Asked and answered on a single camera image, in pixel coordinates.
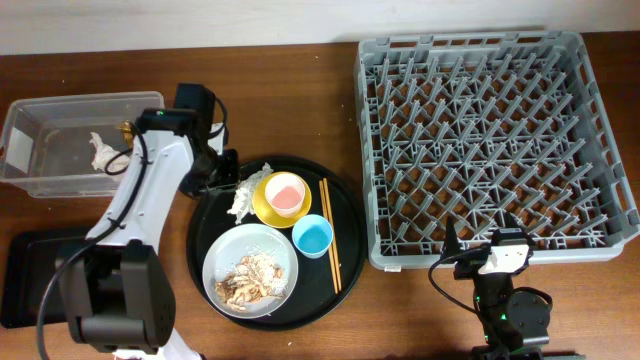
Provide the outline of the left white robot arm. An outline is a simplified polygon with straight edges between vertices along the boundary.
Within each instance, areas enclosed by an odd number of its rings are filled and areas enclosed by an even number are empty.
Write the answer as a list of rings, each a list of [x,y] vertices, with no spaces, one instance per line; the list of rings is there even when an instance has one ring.
[[[223,147],[227,125],[213,123],[224,108],[205,86],[181,83],[173,107],[147,108],[132,123],[130,160],[106,212],[83,243],[56,258],[36,320],[41,358],[55,290],[77,343],[118,359],[200,358],[175,328],[176,299],[158,250],[177,193],[199,197],[238,181],[238,155]]]

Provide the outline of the gold foil wrapper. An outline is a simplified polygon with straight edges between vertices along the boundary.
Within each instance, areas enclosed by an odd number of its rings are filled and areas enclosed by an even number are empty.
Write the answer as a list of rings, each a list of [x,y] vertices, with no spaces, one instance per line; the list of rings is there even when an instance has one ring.
[[[121,132],[127,146],[129,148],[132,148],[134,137],[135,137],[132,130],[132,124],[130,122],[123,122],[121,124],[118,124],[116,128]]]

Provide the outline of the pink cup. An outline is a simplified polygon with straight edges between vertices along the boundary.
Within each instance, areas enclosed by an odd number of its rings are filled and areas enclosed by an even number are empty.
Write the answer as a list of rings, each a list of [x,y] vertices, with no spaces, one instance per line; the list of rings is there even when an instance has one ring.
[[[302,179],[293,173],[277,173],[265,186],[265,199],[281,217],[291,218],[302,208],[306,188]]]

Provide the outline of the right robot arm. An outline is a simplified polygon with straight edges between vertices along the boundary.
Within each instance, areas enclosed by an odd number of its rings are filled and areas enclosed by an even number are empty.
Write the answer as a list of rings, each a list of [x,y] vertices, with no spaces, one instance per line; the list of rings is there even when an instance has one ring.
[[[535,241],[512,214],[503,215],[504,226],[494,230],[491,241],[464,250],[459,243],[455,222],[446,221],[441,256],[428,271],[431,285],[447,300],[474,314],[480,321],[486,344],[471,350],[479,360],[580,359],[576,353],[546,354],[548,327],[553,309],[552,297],[532,287],[515,287],[513,278],[529,266]],[[467,306],[443,290],[433,272],[441,265],[454,266],[456,280],[473,282],[473,305]]]

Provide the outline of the white napkin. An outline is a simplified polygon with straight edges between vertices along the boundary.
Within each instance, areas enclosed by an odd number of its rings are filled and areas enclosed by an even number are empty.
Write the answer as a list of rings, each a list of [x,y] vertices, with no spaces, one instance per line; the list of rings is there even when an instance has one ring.
[[[240,225],[247,215],[255,214],[253,195],[258,185],[272,173],[273,169],[271,166],[268,163],[264,163],[259,171],[254,172],[247,179],[239,183],[235,190],[233,204],[227,211],[228,214],[236,217],[236,225]]]

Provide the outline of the blue cup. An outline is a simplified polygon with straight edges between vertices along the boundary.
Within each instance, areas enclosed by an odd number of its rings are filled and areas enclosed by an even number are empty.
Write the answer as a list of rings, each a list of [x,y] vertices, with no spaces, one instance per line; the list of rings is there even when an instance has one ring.
[[[322,257],[328,250],[327,228],[328,224],[321,215],[311,214],[300,218],[292,230],[295,247],[307,258]]]

